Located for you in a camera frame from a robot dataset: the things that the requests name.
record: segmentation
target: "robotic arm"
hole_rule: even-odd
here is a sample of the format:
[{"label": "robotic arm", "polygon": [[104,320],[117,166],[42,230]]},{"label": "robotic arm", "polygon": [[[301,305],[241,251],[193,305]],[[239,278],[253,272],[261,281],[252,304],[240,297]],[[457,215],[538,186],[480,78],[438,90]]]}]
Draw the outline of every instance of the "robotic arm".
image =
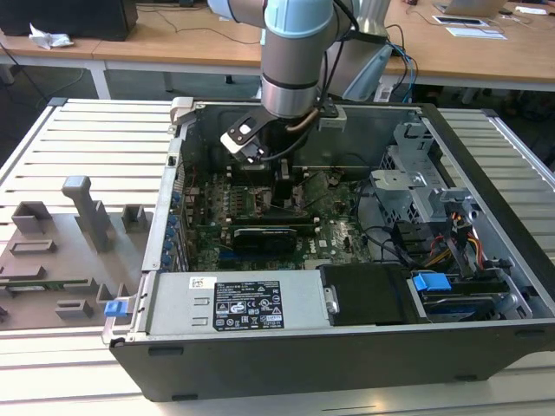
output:
[{"label": "robotic arm", "polygon": [[208,3],[221,16],[266,29],[262,107],[239,119],[220,139],[237,159],[250,163],[278,160],[302,146],[328,92],[368,98],[391,52],[383,28],[389,0]]}]

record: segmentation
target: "laptop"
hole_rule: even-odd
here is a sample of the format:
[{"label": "laptop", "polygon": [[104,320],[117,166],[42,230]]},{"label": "laptop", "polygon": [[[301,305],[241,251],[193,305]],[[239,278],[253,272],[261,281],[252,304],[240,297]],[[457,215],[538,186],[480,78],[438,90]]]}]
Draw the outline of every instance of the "laptop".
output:
[{"label": "laptop", "polygon": [[506,0],[452,0],[449,4],[434,3],[446,15],[495,17],[505,5]]}]

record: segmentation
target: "yellow wire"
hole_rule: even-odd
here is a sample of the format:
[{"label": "yellow wire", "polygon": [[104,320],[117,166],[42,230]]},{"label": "yellow wire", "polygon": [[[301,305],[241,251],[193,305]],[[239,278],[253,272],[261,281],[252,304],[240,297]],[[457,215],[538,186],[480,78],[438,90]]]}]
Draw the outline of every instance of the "yellow wire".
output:
[{"label": "yellow wire", "polygon": [[468,241],[474,244],[474,248],[476,249],[476,263],[480,266],[480,247],[478,245],[478,241],[474,238],[469,238]]},{"label": "yellow wire", "polygon": [[436,258],[433,258],[432,260],[430,260],[429,262],[427,262],[426,264],[424,264],[425,267],[429,267],[432,266],[438,262],[440,262],[441,260],[443,260],[444,258],[448,257],[449,255],[451,255],[451,251],[449,249],[443,251],[439,256],[437,256]]}]

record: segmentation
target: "motherboard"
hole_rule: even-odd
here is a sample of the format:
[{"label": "motherboard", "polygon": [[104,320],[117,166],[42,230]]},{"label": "motherboard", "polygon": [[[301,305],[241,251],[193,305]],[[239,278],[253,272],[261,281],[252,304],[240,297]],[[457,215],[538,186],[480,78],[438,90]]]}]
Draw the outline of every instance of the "motherboard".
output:
[{"label": "motherboard", "polygon": [[370,262],[356,220],[359,181],[345,180],[338,169],[305,171],[295,181],[289,198],[276,202],[276,185],[264,185],[256,174],[195,177],[197,185],[185,188],[183,211],[189,270],[313,270]]}]

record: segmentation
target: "power supply label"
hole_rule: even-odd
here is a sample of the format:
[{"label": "power supply label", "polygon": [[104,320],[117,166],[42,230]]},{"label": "power supply label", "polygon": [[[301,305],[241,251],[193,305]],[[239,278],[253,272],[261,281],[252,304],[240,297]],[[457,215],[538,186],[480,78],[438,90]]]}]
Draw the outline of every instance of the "power supply label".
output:
[{"label": "power supply label", "polygon": [[216,283],[212,324],[217,331],[284,328],[279,282]]}]

